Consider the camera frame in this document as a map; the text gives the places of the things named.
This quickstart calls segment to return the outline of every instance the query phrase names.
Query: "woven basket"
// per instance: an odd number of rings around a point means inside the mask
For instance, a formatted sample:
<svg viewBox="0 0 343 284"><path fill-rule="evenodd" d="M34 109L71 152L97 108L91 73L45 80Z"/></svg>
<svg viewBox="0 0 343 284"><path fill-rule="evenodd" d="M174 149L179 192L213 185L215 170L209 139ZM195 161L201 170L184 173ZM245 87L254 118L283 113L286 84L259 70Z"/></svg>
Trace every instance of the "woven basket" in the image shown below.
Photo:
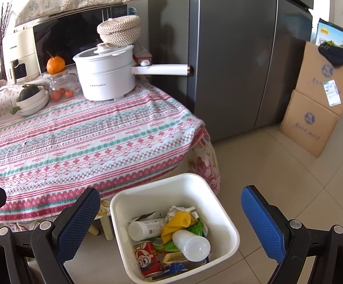
<svg viewBox="0 0 343 284"><path fill-rule="evenodd" d="M141 35L140 17L131 15L106 20L96 28L109 46L122 47L135 43Z"/></svg>

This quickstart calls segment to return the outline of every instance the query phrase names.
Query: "tile floor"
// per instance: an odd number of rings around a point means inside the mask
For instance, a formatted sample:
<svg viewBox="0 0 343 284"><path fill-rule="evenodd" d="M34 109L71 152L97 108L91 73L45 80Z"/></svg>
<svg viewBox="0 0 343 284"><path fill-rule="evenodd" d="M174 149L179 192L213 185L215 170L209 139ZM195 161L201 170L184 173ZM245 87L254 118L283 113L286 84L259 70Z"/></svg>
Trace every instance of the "tile floor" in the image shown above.
<svg viewBox="0 0 343 284"><path fill-rule="evenodd" d="M343 117L319 158L278 131L278 126L251 131L214 144L221 172L219 200L240 233L239 251L229 260L176 284L266 284L276 262L269 259L240 205L243 187L254 184L270 204L306 227L343 226ZM299 283L306 283L313 258ZM115 241L88 234L76 257L66 262L75 284L127 284Z"/></svg>

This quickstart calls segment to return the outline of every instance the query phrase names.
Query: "white trash bin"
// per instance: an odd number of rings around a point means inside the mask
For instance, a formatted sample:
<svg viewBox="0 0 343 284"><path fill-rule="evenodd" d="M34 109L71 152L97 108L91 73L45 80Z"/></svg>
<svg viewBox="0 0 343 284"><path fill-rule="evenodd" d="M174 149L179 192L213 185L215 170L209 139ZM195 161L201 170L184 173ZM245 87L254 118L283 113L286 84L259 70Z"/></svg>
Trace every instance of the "white trash bin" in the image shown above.
<svg viewBox="0 0 343 284"><path fill-rule="evenodd" d="M138 284L146 284L135 258L133 246L137 242L128 235L128 221L160 210L166 214L171 206L191 207L208 227L207 239L211 244L212 259L208 264L180 275L157 281L174 282L230 258L238 249L237 229L203 178L195 174L181 174L143 186L123 190L111 201L110 211L120 255L128 276Z"/></svg>

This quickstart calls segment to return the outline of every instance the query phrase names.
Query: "white plastic cup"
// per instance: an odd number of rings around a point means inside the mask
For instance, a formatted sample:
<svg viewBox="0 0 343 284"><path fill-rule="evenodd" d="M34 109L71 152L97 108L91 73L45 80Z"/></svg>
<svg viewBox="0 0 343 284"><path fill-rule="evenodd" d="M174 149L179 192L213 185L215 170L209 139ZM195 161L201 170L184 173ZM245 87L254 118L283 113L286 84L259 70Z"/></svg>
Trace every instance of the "white plastic cup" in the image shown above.
<svg viewBox="0 0 343 284"><path fill-rule="evenodd" d="M191 262L200 262L211 251L210 242L201 236L181 229L173 234L173 242L183 255Z"/></svg>
<svg viewBox="0 0 343 284"><path fill-rule="evenodd" d="M134 241L141 241L161 235L166 220L155 219L146 221L135 221L128 226L128 234Z"/></svg>

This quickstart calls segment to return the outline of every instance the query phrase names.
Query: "gray refrigerator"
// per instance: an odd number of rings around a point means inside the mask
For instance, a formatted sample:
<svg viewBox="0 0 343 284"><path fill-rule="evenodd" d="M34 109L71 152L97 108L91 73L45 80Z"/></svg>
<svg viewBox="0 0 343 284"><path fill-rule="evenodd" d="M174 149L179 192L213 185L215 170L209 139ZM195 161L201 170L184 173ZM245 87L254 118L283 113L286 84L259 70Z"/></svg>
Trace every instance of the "gray refrigerator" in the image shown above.
<svg viewBox="0 0 343 284"><path fill-rule="evenodd" d="M153 84L204 120L212 141L280 122L295 88L313 0L148 0Z"/></svg>

